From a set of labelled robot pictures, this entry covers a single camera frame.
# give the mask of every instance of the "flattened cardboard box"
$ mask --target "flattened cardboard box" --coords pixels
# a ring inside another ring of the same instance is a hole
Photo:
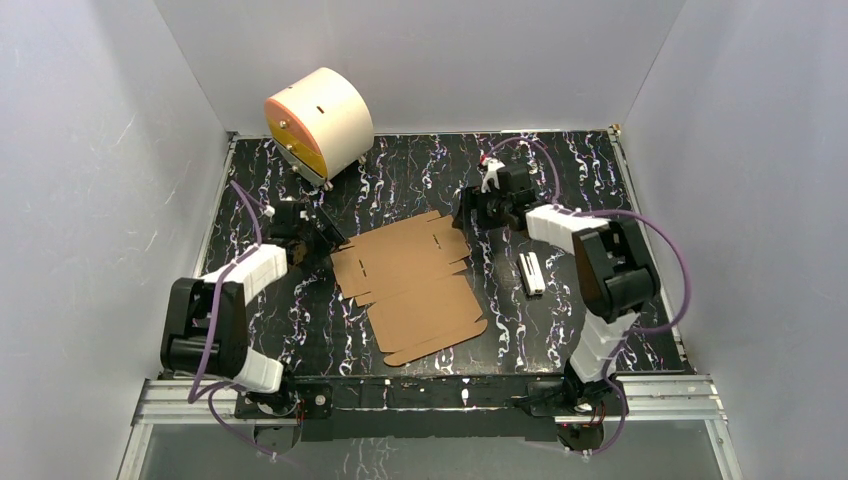
[[[399,366],[486,329],[477,299],[462,275],[470,255],[462,232],[438,212],[418,215],[353,237],[331,256],[345,298],[372,304],[377,344]]]

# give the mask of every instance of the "glass panel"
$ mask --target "glass panel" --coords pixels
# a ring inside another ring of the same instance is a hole
[[[609,435],[615,422],[606,425]],[[277,451],[291,439],[291,428],[259,435]],[[721,478],[702,421],[630,422],[617,445],[588,463],[558,443],[508,437],[300,442],[285,459],[257,458],[217,425],[157,425],[141,478]]]

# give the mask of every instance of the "small white object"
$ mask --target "small white object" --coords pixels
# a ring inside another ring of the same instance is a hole
[[[629,312],[608,324],[603,318],[586,312],[580,343],[568,359],[583,383],[602,380],[615,372],[615,362],[606,372],[603,371],[604,364],[637,318],[638,313]]]
[[[518,264],[521,266],[521,278],[528,295],[541,295],[545,291],[545,279],[542,277],[542,269],[539,267],[539,259],[535,252],[518,255]]]
[[[486,193],[489,191],[489,180],[492,180],[495,184],[495,188],[500,189],[500,184],[498,183],[498,170],[504,167],[504,164],[494,158],[486,158],[483,160],[483,165],[486,167],[486,174],[483,175],[483,186],[480,187],[480,191]]]
[[[280,388],[283,364],[262,355],[252,348],[247,349],[247,358],[233,382],[251,392],[274,393]]]
[[[271,408],[271,407],[270,407],[270,406],[268,406],[268,405],[265,405],[264,403],[257,403],[257,404],[256,404],[256,406],[257,406],[257,408],[259,408],[259,410],[260,410],[262,413],[264,413],[265,415],[277,415],[277,413],[276,413],[276,412],[274,412],[274,409],[273,409],[273,408]]]
[[[206,283],[215,283],[226,268],[227,265],[224,265],[201,278]],[[236,265],[227,275],[227,281],[244,284],[244,303],[247,305],[259,292],[282,278],[287,271],[286,249],[276,245],[260,245],[258,251]]]
[[[598,228],[609,223],[595,217],[575,217],[558,212],[553,205],[543,205],[527,212],[527,233],[534,240],[555,245],[574,255],[571,234],[587,228]]]

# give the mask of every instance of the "white wall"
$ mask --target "white wall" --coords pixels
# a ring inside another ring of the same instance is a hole
[[[624,121],[684,0],[156,0],[229,131],[327,66],[378,132]]]
[[[755,479],[848,468],[848,4],[808,3],[690,0],[624,125],[692,266],[684,343]]]
[[[151,1],[17,0],[0,132],[2,477],[114,478],[224,129]]]

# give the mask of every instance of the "black and white marble surface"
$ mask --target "black and white marble surface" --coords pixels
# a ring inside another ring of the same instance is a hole
[[[527,163],[544,198],[560,179],[560,201],[584,210],[630,208],[605,131],[525,134],[547,146],[557,172],[539,152],[512,144],[496,157]],[[229,170],[263,202],[288,196],[320,204],[343,234],[354,236],[430,210],[450,214],[462,186],[479,177],[475,162],[507,134],[381,136],[365,165],[354,164],[316,189],[290,171],[274,142],[235,141]],[[296,375],[491,375],[561,372],[577,345],[585,307],[577,290],[574,261],[549,245],[508,229],[468,234],[471,257],[465,274],[489,321],[486,332],[436,354],[393,368],[383,363],[366,309],[343,299],[329,261],[291,271],[266,288],[249,307],[255,349],[288,362]],[[227,188],[218,208],[204,272],[215,270],[254,241],[250,218]],[[516,268],[519,253],[534,251],[547,279],[540,299],[523,293]],[[643,325],[667,322],[657,298],[642,313]],[[671,334],[631,336],[619,357],[620,371],[682,370]]]

